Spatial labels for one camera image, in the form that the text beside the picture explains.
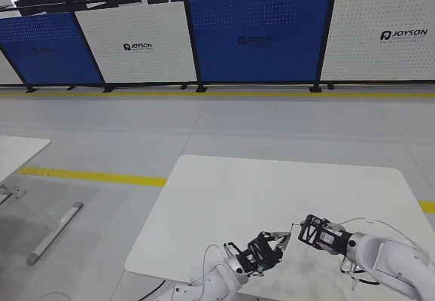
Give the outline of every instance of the floor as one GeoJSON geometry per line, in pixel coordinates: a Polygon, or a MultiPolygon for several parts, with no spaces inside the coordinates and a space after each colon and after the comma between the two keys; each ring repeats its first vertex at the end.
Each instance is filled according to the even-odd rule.
{"type": "MultiPolygon", "coordinates": [[[[337,87],[300,97],[273,93],[305,87],[190,89],[0,93],[0,135],[52,140],[29,166],[161,178],[182,154],[394,167],[417,200],[435,201],[435,86],[337,87]]],[[[84,208],[30,267],[26,256],[47,230],[13,199],[0,206],[0,301],[68,301],[42,299],[51,292],[73,301],[136,301],[160,283],[124,272],[159,187],[13,177],[56,218],[74,202],[84,208]]],[[[427,218],[435,230],[435,214],[427,218]]]]}

